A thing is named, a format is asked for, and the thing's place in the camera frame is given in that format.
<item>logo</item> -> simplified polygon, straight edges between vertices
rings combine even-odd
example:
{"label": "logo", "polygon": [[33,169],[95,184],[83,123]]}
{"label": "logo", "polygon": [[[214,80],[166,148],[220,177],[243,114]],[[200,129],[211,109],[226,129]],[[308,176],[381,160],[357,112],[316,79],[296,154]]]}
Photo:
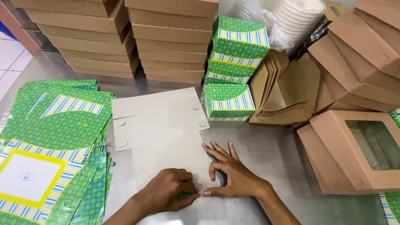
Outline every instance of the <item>logo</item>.
{"label": "logo", "polygon": [[35,176],[30,173],[21,173],[20,178],[23,181],[31,181],[35,178]]}

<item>clear plastic window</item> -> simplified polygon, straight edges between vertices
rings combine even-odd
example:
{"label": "clear plastic window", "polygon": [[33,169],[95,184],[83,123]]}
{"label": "clear plastic window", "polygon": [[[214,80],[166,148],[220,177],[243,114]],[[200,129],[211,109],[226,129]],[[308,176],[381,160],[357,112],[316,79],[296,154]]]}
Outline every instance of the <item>clear plastic window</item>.
{"label": "clear plastic window", "polygon": [[346,124],[373,170],[400,169],[400,148],[382,121]]}

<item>hand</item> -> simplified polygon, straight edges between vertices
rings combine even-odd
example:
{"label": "hand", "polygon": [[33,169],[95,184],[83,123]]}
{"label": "hand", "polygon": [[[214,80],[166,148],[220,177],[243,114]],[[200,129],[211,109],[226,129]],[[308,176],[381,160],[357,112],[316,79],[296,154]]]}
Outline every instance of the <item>hand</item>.
{"label": "hand", "polygon": [[228,183],[225,187],[213,187],[204,191],[204,196],[226,196],[226,197],[247,197],[260,196],[265,189],[272,189],[272,186],[266,180],[259,178],[247,169],[239,160],[233,147],[232,141],[229,141],[230,155],[222,149],[214,140],[211,140],[214,149],[202,144],[203,149],[216,157],[219,161],[213,161],[210,165],[210,178],[215,180],[215,170],[220,169],[228,176]]}
{"label": "hand", "polygon": [[[180,192],[190,192],[193,195],[178,200]],[[145,215],[167,211],[178,211],[189,206],[200,195],[193,183],[192,173],[185,169],[161,170],[134,198],[141,203]]]}

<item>white label area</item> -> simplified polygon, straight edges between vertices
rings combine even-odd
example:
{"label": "white label area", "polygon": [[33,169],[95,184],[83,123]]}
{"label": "white label area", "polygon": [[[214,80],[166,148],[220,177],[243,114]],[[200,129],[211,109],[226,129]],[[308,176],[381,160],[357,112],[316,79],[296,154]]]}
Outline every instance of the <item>white label area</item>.
{"label": "white label area", "polygon": [[15,154],[0,173],[0,193],[39,202],[60,167]]}

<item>metal table surface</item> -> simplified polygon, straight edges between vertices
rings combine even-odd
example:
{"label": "metal table surface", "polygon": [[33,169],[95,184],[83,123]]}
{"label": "metal table surface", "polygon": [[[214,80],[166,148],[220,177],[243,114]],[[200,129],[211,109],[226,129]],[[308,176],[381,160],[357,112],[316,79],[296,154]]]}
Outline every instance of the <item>metal table surface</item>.
{"label": "metal table surface", "polygon": [[[0,101],[0,129],[19,87],[27,81],[44,79],[97,79],[100,91],[118,98],[152,94],[200,85],[147,81],[143,74],[135,80],[89,74],[75,74],[57,52],[39,52],[22,72],[5,98]],[[248,122],[210,122],[201,131],[203,141],[215,139],[222,147],[232,140],[241,161],[256,175],[268,180],[283,202],[303,225],[385,225],[378,195],[322,195],[301,141],[291,126],[261,125]],[[114,145],[110,125],[107,146]],[[104,221],[136,192],[132,153],[111,151],[115,162]],[[147,217],[141,225],[261,225],[270,224],[255,198],[202,197],[178,212]]]}

